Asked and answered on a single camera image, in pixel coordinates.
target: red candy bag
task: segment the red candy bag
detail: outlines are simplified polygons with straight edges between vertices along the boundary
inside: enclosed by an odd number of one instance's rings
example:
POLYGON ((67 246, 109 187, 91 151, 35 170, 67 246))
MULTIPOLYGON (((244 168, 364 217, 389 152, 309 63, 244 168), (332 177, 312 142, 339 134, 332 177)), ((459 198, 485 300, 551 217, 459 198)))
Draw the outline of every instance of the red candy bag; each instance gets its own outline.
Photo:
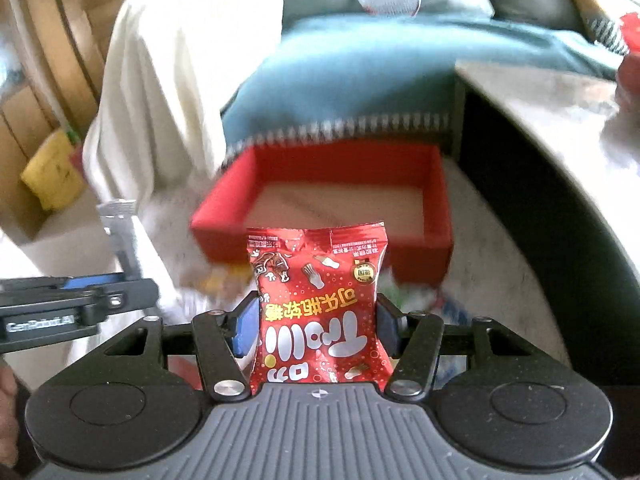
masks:
POLYGON ((383 223, 331 229, 248 229, 260 293, 250 384, 375 381, 392 367, 376 336, 383 223))

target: fringe trim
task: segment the fringe trim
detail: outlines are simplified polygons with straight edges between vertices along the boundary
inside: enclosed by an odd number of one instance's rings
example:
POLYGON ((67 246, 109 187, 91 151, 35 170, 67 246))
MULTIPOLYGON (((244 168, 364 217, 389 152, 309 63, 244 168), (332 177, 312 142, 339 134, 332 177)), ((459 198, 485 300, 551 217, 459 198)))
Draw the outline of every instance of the fringe trim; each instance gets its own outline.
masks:
POLYGON ((449 113, 374 114, 333 121, 318 121, 286 130, 268 130, 240 140, 226 149, 225 160, 220 167, 225 171, 248 147, 271 146, 275 144, 324 144, 341 139, 352 139, 367 134, 381 134, 389 131, 410 132, 426 130, 445 132, 450 129, 449 113))

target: textured grip surface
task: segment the textured grip surface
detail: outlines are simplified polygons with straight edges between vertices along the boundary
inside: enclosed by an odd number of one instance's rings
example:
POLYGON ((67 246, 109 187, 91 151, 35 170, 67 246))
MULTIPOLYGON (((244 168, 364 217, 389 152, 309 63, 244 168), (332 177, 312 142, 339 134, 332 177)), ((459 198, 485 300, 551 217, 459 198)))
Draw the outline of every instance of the textured grip surface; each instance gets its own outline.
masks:
POLYGON ((466 457, 418 406, 386 400, 372 384, 265 384, 258 396, 216 407, 185 446, 113 473, 48 464, 35 480, 601 480, 589 465, 516 474, 466 457))

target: gold seal sticker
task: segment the gold seal sticker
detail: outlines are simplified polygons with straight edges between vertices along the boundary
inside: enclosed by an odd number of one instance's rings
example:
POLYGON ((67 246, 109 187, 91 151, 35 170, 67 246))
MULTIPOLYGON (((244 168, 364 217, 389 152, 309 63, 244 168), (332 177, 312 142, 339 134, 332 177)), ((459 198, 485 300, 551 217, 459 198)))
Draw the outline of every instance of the gold seal sticker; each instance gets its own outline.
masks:
POLYGON ((376 268, 369 262, 355 261, 353 277, 360 283, 371 283, 376 277, 376 268))
POLYGON ((276 357, 273 354, 269 354, 264 357, 264 365, 267 368, 273 368, 276 365, 276 357))

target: yellow object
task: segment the yellow object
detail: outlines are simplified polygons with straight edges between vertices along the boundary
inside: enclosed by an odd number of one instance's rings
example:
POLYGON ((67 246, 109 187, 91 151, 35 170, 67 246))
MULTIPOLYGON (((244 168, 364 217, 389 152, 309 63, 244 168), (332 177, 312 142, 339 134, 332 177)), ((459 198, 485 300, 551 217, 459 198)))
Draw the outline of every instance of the yellow object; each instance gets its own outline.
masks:
MULTIPOLYGON (((630 12, 640 12, 640 8, 631 0, 574 0, 575 7, 580 12, 582 20, 593 18, 609 18, 616 22, 620 16, 630 12)), ((590 32, 592 40, 596 37, 590 32)))
POLYGON ((20 178, 40 199, 44 210, 64 209, 82 193, 82 175, 69 161, 73 152, 66 133, 56 130, 24 168, 20 178))
POLYGON ((249 265, 211 269, 210 274, 196 288, 208 296, 234 298, 245 290, 253 275, 249 265))

